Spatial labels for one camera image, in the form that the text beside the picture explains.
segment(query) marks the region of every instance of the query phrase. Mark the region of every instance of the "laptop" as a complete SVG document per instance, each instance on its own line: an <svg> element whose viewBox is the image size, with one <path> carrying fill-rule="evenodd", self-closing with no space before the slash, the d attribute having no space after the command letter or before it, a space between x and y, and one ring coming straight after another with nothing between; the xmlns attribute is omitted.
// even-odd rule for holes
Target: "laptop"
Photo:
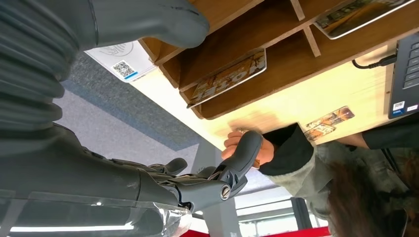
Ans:
<svg viewBox="0 0 419 237"><path fill-rule="evenodd" d="M419 32L397 43L388 118L419 112Z"/></svg>

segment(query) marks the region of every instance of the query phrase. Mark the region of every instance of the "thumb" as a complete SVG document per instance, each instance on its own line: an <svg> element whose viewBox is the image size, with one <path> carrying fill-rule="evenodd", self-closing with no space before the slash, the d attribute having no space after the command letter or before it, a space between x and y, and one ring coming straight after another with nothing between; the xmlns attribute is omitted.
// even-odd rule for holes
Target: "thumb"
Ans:
<svg viewBox="0 0 419 237"><path fill-rule="evenodd" d="M230 158L234 152L236 151L237 146L233 145L233 146L229 146L227 147L222 153L221 153L221 158L222 159L228 159Z"/></svg>

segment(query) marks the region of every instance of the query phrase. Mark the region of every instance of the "qr code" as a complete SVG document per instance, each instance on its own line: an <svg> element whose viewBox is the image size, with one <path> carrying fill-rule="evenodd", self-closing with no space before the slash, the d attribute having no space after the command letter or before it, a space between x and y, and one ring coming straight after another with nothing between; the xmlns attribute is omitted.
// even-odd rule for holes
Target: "qr code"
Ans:
<svg viewBox="0 0 419 237"><path fill-rule="evenodd" d="M121 61L112 68L125 79L137 74L137 72L134 71L134 69L126 61Z"/></svg>

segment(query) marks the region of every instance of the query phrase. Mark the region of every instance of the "red surface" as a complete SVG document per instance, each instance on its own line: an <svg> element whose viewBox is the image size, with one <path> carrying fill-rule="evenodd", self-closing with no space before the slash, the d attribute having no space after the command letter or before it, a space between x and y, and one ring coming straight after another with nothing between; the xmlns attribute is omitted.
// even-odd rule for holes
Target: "red surface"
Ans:
<svg viewBox="0 0 419 237"><path fill-rule="evenodd" d="M321 227L302 231L287 232L269 237L326 237L330 236L329 228Z"/></svg>
<svg viewBox="0 0 419 237"><path fill-rule="evenodd" d="M188 231L182 235L182 237L209 237L210 235L196 231Z"/></svg>
<svg viewBox="0 0 419 237"><path fill-rule="evenodd" d="M182 237L209 237L210 235L196 232L188 231ZM330 236L329 229L327 227L314 228L302 231L287 232L282 234L277 234L269 237L326 237Z"/></svg>

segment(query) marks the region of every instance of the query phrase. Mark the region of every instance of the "black sleeve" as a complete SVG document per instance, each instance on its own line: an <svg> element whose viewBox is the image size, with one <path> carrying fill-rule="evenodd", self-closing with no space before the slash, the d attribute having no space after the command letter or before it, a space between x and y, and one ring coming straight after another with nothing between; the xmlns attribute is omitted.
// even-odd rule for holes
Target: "black sleeve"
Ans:
<svg viewBox="0 0 419 237"><path fill-rule="evenodd" d="M297 171L313 156L314 149L297 123L263 136L278 147L273 160L259 169L265 175L282 175Z"/></svg>
<svg viewBox="0 0 419 237"><path fill-rule="evenodd" d="M362 133L370 149L419 148L419 113Z"/></svg>

